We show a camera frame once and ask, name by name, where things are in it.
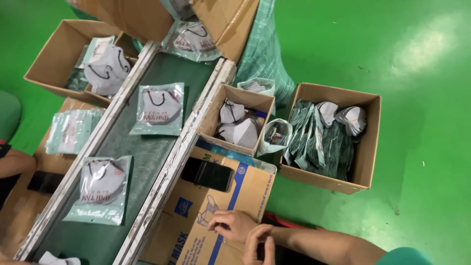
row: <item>smartphone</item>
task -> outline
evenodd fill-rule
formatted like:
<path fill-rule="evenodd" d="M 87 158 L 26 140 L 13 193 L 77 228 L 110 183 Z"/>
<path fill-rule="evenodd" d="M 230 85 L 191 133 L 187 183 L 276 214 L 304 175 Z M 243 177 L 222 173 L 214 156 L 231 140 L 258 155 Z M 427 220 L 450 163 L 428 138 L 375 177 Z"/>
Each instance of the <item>smartphone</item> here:
<path fill-rule="evenodd" d="M 189 157 L 181 178 L 210 189 L 227 192 L 232 177 L 232 168 Z"/>

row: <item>green epoxy floor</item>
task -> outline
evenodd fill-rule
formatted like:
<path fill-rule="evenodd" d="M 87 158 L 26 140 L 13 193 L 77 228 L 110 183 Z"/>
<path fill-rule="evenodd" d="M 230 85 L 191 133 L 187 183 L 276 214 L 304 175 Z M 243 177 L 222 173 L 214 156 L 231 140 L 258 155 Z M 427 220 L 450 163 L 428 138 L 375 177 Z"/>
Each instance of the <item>green epoxy floor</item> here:
<path fill-rule="evenodd" d="M 382 96 L 372 188 L 347 196 L 277 176 L 267 210 L 363 237 L 415 247 L 435 264 L 471 264 L 471 3 L 460 0 L 278 0 L 287 72 Z M 62 99 L 22 79 L 62 18 L 63 1 L 0 3 L 1 89 L 24 118 L 13 146 L 33 153 Z"/>

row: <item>human hand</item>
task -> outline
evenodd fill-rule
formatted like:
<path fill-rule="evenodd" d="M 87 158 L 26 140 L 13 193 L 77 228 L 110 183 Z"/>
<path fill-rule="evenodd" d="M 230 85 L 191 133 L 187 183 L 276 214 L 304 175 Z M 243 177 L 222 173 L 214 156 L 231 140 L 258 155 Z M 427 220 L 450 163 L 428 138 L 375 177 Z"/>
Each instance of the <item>human hand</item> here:
<path fill-rule="evenodd" d="M 241 211 L 218 210 L 208 224 L 208 231 L 215 231 L 229 240 L 244 243 L 255 227 L 257 223 Z"/>
<path fill-rule="evenodd" d="M 272 230 L 272 225 L 261 224 L 249 233 L 242 257 L 244 265 L 275 265 L 275 241 L 269 236 Z M 257 246 L 263 241 L 265 241 L 265 260 L 261 261 L 257 259 Z"/>

